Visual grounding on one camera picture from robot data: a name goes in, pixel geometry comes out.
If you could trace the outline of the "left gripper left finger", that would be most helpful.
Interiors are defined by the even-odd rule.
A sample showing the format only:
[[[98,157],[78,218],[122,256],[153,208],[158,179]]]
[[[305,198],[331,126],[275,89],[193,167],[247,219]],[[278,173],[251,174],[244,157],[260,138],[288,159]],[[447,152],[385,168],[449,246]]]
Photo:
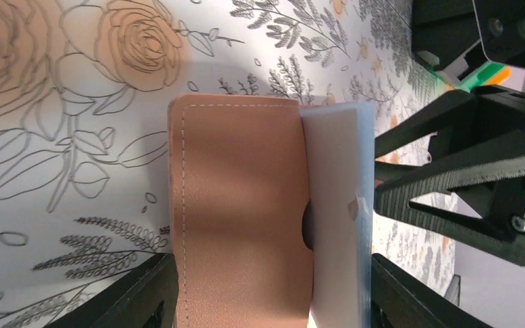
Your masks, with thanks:
[[[157,254],[121,277],[50,328],[173,326],[178,272],[172,254]]]

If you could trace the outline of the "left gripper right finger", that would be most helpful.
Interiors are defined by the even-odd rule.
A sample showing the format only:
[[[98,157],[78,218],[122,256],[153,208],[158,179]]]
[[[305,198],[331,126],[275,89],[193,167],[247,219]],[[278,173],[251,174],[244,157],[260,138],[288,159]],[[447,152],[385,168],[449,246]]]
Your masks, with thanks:
[[[490,328],[381,254],[371,257],[371,326]]]

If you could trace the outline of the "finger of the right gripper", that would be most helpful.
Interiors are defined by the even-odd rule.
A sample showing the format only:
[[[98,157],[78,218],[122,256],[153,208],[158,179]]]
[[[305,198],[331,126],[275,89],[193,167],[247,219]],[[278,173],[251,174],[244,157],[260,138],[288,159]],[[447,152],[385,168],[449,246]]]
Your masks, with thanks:
[[[374,211],[525,267],[525,156],[462,163],[453,157],[421,167],[376,162],[381,184]],[[479,216],[415,202],[429,193],[454,193]]]

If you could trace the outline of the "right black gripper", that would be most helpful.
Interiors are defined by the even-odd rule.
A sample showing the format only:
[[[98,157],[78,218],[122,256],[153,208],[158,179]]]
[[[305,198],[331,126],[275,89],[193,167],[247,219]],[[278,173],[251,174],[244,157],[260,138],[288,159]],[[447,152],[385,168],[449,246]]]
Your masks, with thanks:
[[[460,84],[487,62],[472,0],[412,2],[414,59],[450,84]],[[377,158],[436,133],[435,159],[525,129],[525,93],[509,88],[449,91],[375,138]]]

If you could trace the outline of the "orange leather card holder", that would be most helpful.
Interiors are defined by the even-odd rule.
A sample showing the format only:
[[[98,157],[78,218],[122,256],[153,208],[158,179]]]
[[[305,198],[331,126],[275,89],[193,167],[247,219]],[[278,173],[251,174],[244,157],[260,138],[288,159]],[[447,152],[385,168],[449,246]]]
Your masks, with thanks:
[[[370,327],[375,109],[188,94],[168,112],[175,327]]]

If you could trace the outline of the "green plastic bin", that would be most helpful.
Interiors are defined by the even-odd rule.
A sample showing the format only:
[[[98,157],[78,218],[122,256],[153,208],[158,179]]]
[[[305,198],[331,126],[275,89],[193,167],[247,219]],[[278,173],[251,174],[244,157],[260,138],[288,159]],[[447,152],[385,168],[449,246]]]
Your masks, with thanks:
[[[467,74],[459,84],[458,88],[469,92],[471,89],[487,85],[486,83],[505,65],[494,62],[484,63],[481,67]]]

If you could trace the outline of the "orange plastic bin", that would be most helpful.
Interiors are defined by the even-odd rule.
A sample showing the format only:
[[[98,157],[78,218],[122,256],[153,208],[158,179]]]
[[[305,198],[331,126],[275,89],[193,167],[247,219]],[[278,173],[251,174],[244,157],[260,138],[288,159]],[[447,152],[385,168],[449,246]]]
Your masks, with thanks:
[[[486,84],[502,85],[511,76],[511,67],[505,66],[496,73]]]

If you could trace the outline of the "floral table mat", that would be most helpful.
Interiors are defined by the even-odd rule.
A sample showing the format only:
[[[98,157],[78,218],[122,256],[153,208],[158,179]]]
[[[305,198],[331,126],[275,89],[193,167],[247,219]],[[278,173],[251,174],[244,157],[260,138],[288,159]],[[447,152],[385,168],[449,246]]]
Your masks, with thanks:
[[[374,104],[450,89],[410,1],[0,1],[0,327],[43,327],[170,249],[167,105],[184,93]]]

